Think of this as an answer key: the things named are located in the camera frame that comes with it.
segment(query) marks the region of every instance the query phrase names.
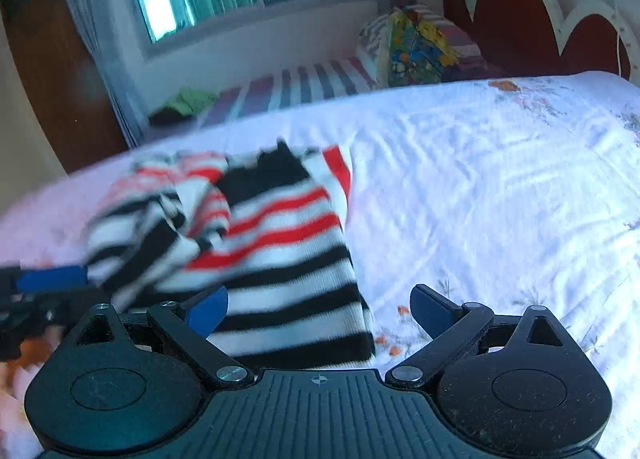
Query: green cloth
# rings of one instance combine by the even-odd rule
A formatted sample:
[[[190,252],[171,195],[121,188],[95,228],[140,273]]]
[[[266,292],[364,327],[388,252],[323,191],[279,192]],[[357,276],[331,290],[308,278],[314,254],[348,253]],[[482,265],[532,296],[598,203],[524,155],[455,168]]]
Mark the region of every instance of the green cloth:
[[[197,116],[217,99],[216,94],[183,87],[178,94],[149,115],[149,124],[161,126],[185,121]]]

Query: striped mattress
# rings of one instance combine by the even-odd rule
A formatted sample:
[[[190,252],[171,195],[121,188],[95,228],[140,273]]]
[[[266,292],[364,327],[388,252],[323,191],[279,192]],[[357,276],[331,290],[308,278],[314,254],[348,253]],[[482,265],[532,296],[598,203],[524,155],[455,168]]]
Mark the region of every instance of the striped mattress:
[[[150,127],[145,142],[187,134],[270,110],[362,94],[375,88],[374,79],[357,57],[287,69],[244,86],[224,90],[219,99],[197,118],[171,126]]]

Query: window sill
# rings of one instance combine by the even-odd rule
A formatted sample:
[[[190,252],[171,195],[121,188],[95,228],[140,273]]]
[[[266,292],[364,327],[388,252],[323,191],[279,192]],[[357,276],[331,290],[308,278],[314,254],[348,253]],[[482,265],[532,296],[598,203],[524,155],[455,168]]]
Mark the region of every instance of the window sill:
[[[349,2],[362,2],[366,0],[288,0],[268,6],[251,6],[235,9],[223,16],[213,16],[204,22],[185,29],[181,29],[161,40],[151,43],[145,31],[141,31],[140,42],[146,60],[167,54],[171,51],[195,44],[207,36],[216,33],[232,31],[239,27],[257,22],[263,22],[272,18],[295,14],[306,10],[317,9],[325,6],[335,6]]]

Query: ribbed black surface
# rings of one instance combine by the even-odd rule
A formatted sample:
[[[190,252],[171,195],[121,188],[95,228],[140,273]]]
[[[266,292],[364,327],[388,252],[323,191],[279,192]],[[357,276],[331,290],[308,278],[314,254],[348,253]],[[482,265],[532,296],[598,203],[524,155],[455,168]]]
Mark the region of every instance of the ribbed black surface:
[[[46,454],[47,459],[60,455]],[[203,416],[145,459],[489,459],[448,432],[427,400],[373,371],[268,371],[216,394]],[[582,452],[575,459],[595,459]]]

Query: striped pillow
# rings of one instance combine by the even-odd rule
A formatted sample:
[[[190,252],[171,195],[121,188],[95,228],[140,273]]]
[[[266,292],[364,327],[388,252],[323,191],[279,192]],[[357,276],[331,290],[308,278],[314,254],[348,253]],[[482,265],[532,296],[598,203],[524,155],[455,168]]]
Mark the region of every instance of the striped pillow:
[[[462,31],[457,25],[443,16],[430,11],[424,4],[407,6],[420,13],[425,20],[433,23],[447,37],[449,44],[458,55],[461,68],[466,68],[472,64],[483,63],[482,55],[478,45]],[[384,38],[384,33],[388,27],[389,14],[384,14],[367,23],[360,32],[360,44],[370,57],[376,59],[380,53],[380,42]]]

